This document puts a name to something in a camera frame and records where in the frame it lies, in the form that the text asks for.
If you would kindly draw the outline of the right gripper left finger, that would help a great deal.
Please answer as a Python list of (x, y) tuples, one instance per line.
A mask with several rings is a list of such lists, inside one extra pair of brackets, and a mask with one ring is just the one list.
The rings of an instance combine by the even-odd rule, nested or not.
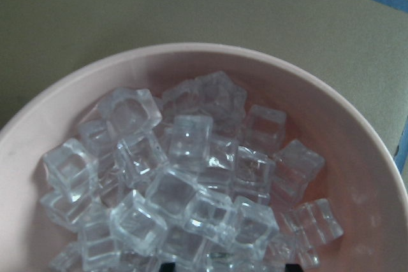
[(176, 272), (176, 264), (174, 262), (164, 262), (161, 265), (161, 272)]

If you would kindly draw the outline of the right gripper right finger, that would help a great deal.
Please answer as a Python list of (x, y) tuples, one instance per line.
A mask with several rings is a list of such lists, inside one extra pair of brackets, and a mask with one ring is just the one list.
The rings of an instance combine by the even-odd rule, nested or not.
[(304, 270), (299, 264), (286, 264), (285, 272), (304, 272)]

